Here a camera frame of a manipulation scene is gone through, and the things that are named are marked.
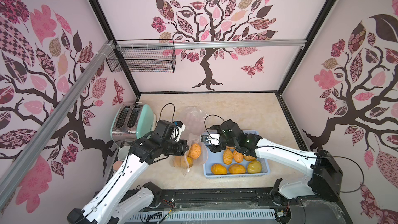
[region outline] toaster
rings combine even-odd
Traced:
[[[151,107],[142,103],[123,104],[111,128],[111,137],[119,146],[123,140],[132,142],[152,131],[156,124],[156,115]]]

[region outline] white cup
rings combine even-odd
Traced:
[[[120,161],[124,161],[129,154],[130,146],[124,146],[119,149],[119,152],[117,153],[117,158]]]

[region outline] toaster slot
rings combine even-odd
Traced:
[[[135,125],[135,122],[137,121],[140,109],[141,109],[141,107],[139,107],[139,106],[135,106],[132,109],[132,112],[131,112],[130,118],[129,118],[129,122],[127,123],[127,127],[131,128]]]
[[[117,128],[121,128],[126,120],[127,117],[127,113],[130,111],[130,107],[129,106],[125,106],[123,107],[122,111],[119,114],[119,118],[117,119],[116,122],[116,127]]]

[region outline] blue plastic basket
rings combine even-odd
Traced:
[[[244,132],[244,133],[252,133],[252,134],[258,135],[258,132],[257,132],[257,131],[254,131],[254,130],[247,130],[247,131],[243,131],[243,132]],[[203,165],[203,174],[205,175],[205,177],[207,177],[207,178],[209,178],[209,179],[215,179],[215,178],[231,178],[231,177],[261,177],[261,176],[263,176],[263,175],[268,175],[268,174],[270,173],[268,161],[267,161],[266,159],[264,159],[264,158],[257,158],[257,160],[261,163],[261,165],[262,165],[262,167],[263,167],[260,173],[250,174],[250,173],[247,173],[247,172],[246,172],[246,174],[230,174],[230,173],[228,172],[228,174],[226,174],[226,175],[214,175],[214,174],[211,172],[211,167],[212,167],[212,165],[215,164],[215,163],[219,163],[219,164],[225,166],[225,167],[228,169],[232,164],[241,164],[241,165],[243,165],[245,168],[247,168],[247,165],[248,165],[250,162],[249,162],[249,161],[246,161],[246,160],[243,160],[243,162],[237,163],[237,162],[235,162],[235,160],[233,159],[233,160],[232,160],[232,163],[231,163],[230,165],[226,165],[226,164],[224,164],[224,162],[223,162],[223,160],[222,160],[222,155],[224,154],[224,152],[216,152],[216,153],[213,153],[213,152],[210,151],[209,148],[207,148],[207,150],[208,150],[207,152],[209,153],[209,157],[208,157],[206,163]]]

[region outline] aluminum rail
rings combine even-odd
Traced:
[[[97,72],[97,69],[113,51],[113,48],[113,41],[106,41],[92,61],[87,65],[82,75],[79,76],[76,83],[66,93],[65,97],[61,99],[57,107],[55,107],[54,112],[52,112],[44,124],[37,130],[33,139],[23,148],[21,154],[5,172],[0,181],[0,208],[4,206],[20,181],[22,181],[26,173],[36,162],[37,157],[40,155],[45,145],[65,119],[77,98],[81,95],[95,72]]]
[[[118,42],[128,42],[129,40],[119,40]],[[266,46],[304,46],[307,40],[259,40],[259,41],[225,41],[225,42],[174,42],[175,49],[193,48],[220,48],[220,47],[266,47]],[[126,47],[173,47],[170,42],[150,42],[150,43],[124,43],[116,45],[117,48]]]

